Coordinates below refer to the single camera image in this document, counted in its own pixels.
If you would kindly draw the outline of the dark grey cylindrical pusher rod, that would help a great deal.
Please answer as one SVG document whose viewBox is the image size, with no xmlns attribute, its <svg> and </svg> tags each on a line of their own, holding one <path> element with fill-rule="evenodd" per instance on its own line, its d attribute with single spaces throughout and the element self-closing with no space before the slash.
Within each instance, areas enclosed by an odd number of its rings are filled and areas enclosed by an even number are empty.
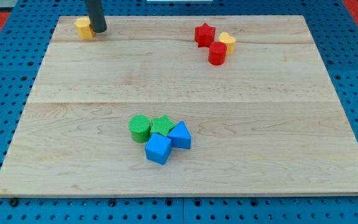
<svg viewBox="0 0 358 224">
<path fill-rule="evenodd" d="M 85 0 L 85 6 L 93 30 L 96 33 L 105 32 L 107 30 L 107 24 L 101 0 Z"/>
</svg>

